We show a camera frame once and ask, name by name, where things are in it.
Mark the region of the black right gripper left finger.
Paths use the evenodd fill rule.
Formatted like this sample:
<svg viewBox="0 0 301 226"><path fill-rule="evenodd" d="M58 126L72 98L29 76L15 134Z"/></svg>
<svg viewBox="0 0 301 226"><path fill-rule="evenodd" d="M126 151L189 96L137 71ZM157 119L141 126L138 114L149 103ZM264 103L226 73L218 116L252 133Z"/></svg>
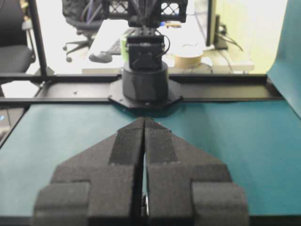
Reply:
<svg viewBox="0 0 301 226"><path fill-rule="evenodd" d="M144 118L60 163L37 195L36 226L141 222Z"/></svg>

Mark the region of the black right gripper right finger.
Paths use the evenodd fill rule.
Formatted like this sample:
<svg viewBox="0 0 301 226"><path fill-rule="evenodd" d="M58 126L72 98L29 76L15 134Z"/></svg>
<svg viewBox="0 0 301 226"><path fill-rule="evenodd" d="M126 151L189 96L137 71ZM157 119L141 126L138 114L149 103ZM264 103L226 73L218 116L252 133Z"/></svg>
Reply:
<svg viewBox="0 0 301 226"><path fill-rule="evenodd" d="M227 165L146 118L149 222L152 226L247 226L248 202Z"/></svg>

